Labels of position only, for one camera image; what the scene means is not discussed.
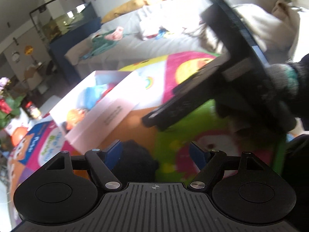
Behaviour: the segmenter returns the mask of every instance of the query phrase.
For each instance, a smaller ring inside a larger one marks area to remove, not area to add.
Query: purple flower
[[[10,82],[10,80],[6,77],[3,77],[0,79],[0,90],[3,90],[3,88]]]

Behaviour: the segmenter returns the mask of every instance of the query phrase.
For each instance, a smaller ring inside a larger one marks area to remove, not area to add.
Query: bouquet
[[[12,118],[20,115],[20,105],[24,98],[19,96],[13,99],[7,90],[9,84],[8,78],[0,79],[0,130],[4,129]]]

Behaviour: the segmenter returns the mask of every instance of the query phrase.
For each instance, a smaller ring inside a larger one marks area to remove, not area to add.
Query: orange toy
[[[20,143],[20,141],[26,136],[27,133],[28,129],[26,127],[16,128],[11,137],[13,146],[16,147]]]
[[[72,109],[66,116],[66,129],[72,130],[80,121],[82,121],[86,115],[85,109]]]

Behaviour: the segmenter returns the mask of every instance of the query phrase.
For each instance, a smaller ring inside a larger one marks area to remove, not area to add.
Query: bottle
[[[40,110],[30,101],[26,104],[26,109],[34,119],[42,119]]]

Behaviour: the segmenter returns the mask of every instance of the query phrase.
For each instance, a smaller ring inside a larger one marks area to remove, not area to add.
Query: metal screw
[[[110,181],[105,184],[105,187],[108,189],[117,189],[118,187],[120,187],[120,183],[116,181]]]
[[[202,189],[204,188],[206,185],[204,182],[201,182],[201,181],[194,181],[190,184],[190,186],[192,188],[195,188],[195,189]]]

